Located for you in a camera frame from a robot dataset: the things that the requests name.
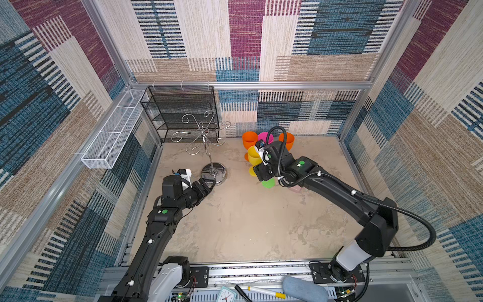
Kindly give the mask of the chrome wine glass rack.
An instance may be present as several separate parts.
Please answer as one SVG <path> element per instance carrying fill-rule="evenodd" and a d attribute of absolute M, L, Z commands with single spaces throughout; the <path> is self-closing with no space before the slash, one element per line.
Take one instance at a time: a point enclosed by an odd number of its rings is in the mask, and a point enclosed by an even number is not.
<path fill-rule="evenodd" d="M 210 147 L 221 147 L 225 144 L 225 139 L 220 138 L 220 132 L 231 127 L 231 122 L 217 122 L 218 118 L 214 110 L 209 109 L 203 113 L 201 118 L 197 118 L 192 113 L 187 113 L 182 116 L 181 122 L 186 125 L 194 125 L 195 129 L 182 129 L 176 130 L 171 135 L 171 142 L 181 143 L 186 136 L 192 137 L 192 140 L 185 148 L 185 151 L 190 156 L 198 155 L 202 150 L 209 158 L 209 163 L 205 165 L 201 170 L 201 178 L 207 182 L 212 182 L 215 186 L 221 185 L 227 178 L 226 167 L 213 160 Z"/>

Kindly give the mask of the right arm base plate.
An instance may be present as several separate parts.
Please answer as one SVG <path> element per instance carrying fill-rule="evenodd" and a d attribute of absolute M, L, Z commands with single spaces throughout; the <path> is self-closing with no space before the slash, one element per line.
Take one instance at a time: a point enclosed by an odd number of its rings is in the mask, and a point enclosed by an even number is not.
<path fill-rule="evenodd" d="M 358 265 L 351 272 L 345 272 L 342 269 L 334 271 L 329 262 L 312 260 L 309 261 L 308 267 L 315 284 L 364 283 L 366 281 L 365 265 Z"/>

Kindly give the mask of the orange front wine glass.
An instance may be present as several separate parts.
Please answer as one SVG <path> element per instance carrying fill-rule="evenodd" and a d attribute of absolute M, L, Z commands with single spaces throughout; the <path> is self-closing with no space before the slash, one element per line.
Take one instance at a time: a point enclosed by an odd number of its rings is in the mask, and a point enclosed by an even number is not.
<path fill-rule="evenodd" d="M 246 150 L 249 150 L 250 147 L 254 146 L 257 141 L 258 135 L 255 132 L 245 132 L 242 135 L 242 142 Z"/>

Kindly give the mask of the orange wine glass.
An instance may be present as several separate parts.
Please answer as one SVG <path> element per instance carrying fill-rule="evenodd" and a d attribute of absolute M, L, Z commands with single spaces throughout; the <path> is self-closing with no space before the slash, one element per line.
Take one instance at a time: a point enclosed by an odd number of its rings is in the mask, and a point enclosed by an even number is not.
<path fill-rule="evenodd" d="M 286 140 L 286 148 L 290 151 L 294 145 L 295 136 L 292 133 L 281 133 L 279 135 L 279 141 L 284 142 Z"/>
<path fill-rule="evenodd" d="M 249 150 L 250 147 L 254 146 L 257 141 L 258 135 L 255 132 L 245 132 L 242 135 L 242 142 L 246 150 Z"/>

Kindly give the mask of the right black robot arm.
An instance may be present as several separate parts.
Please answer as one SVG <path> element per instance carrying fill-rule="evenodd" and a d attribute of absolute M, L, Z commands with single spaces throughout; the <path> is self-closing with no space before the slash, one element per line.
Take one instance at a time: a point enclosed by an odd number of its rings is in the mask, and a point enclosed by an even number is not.
<path fill-rule="evenodd" d="M 355 239 L 342 247 L 327 265 L 326 270 L 334 282 L 346 282 L 362 263 L 382 257 L 388 251 L 414 252 L 435 243 L 435 228 L 421 216 L 397 207 L 390 198 L 379 200 L 356 190 L 308 157 L 295 159 L 286 144 L 286 141 L 269 142 L 268 139 L 255 143 L 255 150 L 262 161 L 254 167 L 259 181 L 276 178 L 286 188 L 304 187 L 344 210 L 362 226 Z M 399 230 L 399 215 L 421 223 L 429 232 L 428 239 L 409 247 L 391 246 Z"/>

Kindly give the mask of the yellow wine glass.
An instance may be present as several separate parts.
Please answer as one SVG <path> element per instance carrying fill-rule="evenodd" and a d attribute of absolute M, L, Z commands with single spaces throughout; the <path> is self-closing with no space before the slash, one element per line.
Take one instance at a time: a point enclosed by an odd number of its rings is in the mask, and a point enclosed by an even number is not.
<path fill-rule="evenodd" d="M 252 165 L 250 168 L 249 168 L 249 174 L 251 176 L 256 176 L 255 172 L 254 172 L 254 167 L 261 164 L 262 163 L 262 159 L 260 158 L 260 155 L 259 153 L 257 152 L 257 149 L 255 148 L 255 146 L 251 146 L 249 149 L 248 149 L 248 159 L 249 159 L 249 162 L 250 164 Z"/>

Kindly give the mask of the pink wine glass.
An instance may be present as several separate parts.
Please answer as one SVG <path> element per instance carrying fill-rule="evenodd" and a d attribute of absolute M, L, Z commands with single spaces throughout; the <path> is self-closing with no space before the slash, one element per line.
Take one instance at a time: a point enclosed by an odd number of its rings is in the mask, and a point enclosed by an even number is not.
<path fill-rule="evenodd" d="M 273 134 L 268 135 L 267 132 L 261 132 L 261 133 L 258 134 L 257 140 L 258 141 L 263 140 L 265 142 L 265 144 L 268 145 L 270 143 L 273 143 L 274 136 L 273 136 Z"/>

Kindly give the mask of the orange back wine glass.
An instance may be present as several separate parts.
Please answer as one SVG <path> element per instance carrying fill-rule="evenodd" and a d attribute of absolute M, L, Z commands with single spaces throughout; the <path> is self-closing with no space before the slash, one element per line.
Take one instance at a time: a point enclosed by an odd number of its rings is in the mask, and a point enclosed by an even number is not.
<path fill-rule="evenodd" d="M 284 142 L 286 140 L 286 148 L 290 151 L 294 145 L 295 136 L 292 133 L 281 133 L 279 135 L 279 141 Z"/>

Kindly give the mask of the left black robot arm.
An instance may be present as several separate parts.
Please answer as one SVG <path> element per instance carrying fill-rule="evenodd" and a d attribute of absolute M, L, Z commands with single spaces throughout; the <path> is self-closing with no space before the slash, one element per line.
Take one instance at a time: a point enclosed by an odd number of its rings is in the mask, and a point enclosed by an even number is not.
<path fill-rule="evenodd" d="M 178 172 L 164 177 L 162 195 L 148 215 L 143 242 L 131 265 L 112 294 L 101 296 L 99 301 L 165 301 L 180 282 L 188 282 L 189 261 L 185 257 L 164 264 L 157 276 L 155 272 L 161 255 L 184 217 L 183 211 L 199 205 L 214 188 L 214 181 L 201 178 L 190 182 Z"/>

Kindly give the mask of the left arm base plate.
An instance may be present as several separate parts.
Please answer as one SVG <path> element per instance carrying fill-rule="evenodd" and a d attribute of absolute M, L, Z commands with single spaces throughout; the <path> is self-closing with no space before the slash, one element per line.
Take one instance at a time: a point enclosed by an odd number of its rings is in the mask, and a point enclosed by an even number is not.
<path fill-rule="evenodd" d="M 207 288 L 210 276 L 210 268 L 208 266 L 190 267 L 189 289 Z"/>

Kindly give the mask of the green wine glass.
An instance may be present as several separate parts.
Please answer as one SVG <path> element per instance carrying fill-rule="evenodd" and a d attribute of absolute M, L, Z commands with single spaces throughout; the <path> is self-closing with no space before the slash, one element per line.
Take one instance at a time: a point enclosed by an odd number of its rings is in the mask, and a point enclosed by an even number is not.
<path fill-rule="evenodd" d="M 271 178 L 267 181 L 262 181 L 261 184 L 264 188 L 270 189 L 270 188 L 275 186 L 275 177 L 273 177 L 273 178 Z"/>

